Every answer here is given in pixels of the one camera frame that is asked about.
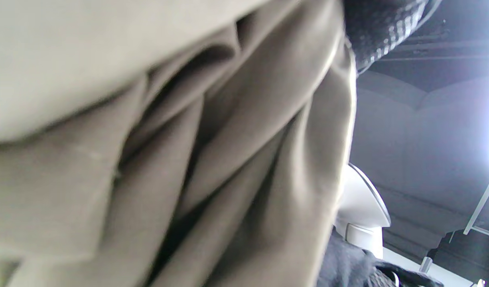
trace fabric fold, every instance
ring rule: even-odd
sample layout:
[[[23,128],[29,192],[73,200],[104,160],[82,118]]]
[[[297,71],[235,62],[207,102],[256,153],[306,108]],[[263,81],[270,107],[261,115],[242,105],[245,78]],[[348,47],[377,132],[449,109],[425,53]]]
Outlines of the fabric fold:
[[[7,286],[314,286],[355,109],[341,1],[271,1],[151,66],[0,145]]]

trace white pole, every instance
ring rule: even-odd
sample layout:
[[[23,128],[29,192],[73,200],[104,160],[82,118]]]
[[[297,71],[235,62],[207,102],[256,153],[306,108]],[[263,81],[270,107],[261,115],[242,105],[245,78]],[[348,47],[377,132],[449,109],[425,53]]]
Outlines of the white pole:
[[[482,198],[478,202],[477,208],[473,212],[471,218],[469,218],[469,222],[466,225],[465,232],[464,232],[465,235],[467,235],[469,233],[469,231],[472,229],[473,224],[477,220],[478,215],[480,214],[480,211],[482,211],[482,208],[484,207],[485,202],[487,201],[488,198],[489,198],[489,184],[487,185],[487,188],[485,189],[484,194],[482,195]]]

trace beige fabric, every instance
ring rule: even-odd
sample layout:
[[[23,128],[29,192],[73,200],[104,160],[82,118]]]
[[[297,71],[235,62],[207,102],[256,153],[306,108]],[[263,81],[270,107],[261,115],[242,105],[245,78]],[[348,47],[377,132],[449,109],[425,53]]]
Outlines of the beige fabric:
[[[355,74],[340,1],[276,0],[0,145],[7,286],[313,286]]]
[[[0,1],[0,142],[107,99],[268,1]]]

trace white chair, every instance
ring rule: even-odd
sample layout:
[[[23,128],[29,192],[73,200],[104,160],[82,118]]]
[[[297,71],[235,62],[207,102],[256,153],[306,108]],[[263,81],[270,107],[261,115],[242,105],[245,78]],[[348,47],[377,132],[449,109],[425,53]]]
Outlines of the white chair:
[[[370,180],[352,164],[344,168],[343,196],[336,231],[349,243],[383,259],[383,227],[391,225],[388,210]]]

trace dark clothing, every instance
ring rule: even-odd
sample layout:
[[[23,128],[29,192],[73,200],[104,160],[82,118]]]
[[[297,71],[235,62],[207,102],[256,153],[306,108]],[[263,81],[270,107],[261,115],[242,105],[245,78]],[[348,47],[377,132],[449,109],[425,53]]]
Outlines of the dark clothing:
[[[332,232],[316,287],[392,287],[395,273],[400,286],[443,287],[425,274],[407,271],[379,260],[372,253],[346,242]]]
[[[345,0],[345,32],[364,71],[412,35],[442,0]]]

